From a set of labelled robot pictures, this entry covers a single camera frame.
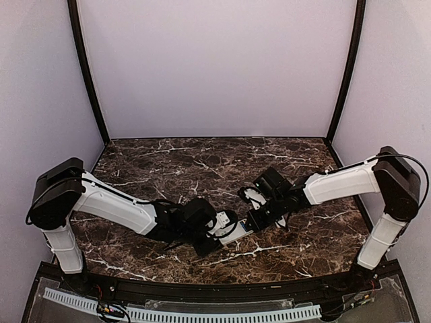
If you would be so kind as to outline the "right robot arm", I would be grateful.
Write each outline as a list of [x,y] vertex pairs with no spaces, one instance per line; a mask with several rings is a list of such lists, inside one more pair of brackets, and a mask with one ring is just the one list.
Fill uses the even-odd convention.
[[315,205],[349,196],[381,194],[383,213],[357,255],[358,266],[343,278],[344,287],[357,292],[369,282],[368,270],[377,267],[428,196],[429,190],[421,188],[420,175],[410,165],[416,161],[385,146],[364,161],[303,176],[293,183],[270,167],[253,182],[253,188],[242,189],[244,200],[253,204],[246,226],[258,232],[285,215]]

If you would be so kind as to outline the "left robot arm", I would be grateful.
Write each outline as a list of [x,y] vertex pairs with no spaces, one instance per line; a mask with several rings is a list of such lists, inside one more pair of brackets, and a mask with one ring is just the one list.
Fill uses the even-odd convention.
[[37,179],[26,223],[43,232],[62,271],[69,274],[69,283],[80,293],[90,293],[95,279],[84,270],[84,257],[69,223],[74,212],[101,217],[151,240],[192,244],[199,254],[219,246],[216,234],[229,222],[205,199],[182,205],[125,194],[99,181],[72,157]]

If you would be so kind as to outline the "white air conditioner remote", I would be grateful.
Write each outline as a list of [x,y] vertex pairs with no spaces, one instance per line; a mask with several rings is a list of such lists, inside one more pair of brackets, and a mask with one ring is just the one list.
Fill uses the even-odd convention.
[[231,224],[217,230],[215,232],[215,236],[222,243],[222,245],[225,246],[231,242],[235,242],[236,240],[246,237],[252,233],[253,233],[252,229],[250,229],[249,232],[244,232],[243,229],[240,227],[239,223],[237,223],[236,227],[234,226],[234,224]]

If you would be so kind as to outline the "white battery cover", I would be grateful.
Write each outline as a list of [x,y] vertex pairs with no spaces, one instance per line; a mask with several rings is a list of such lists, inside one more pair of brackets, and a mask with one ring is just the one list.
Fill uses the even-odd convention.
[[282,229],[286,228],[286,220],[283,217],[281,219],[276,220],[275,224]]

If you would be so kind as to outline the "blue battery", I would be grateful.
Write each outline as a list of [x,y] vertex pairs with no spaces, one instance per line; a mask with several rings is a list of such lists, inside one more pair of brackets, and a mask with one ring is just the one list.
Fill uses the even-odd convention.
[[250,229],[246,225],[246,221],[239,221],[238,223],[239,223],[240,227],[243,229],[244,232],[249,232],[250,231]]

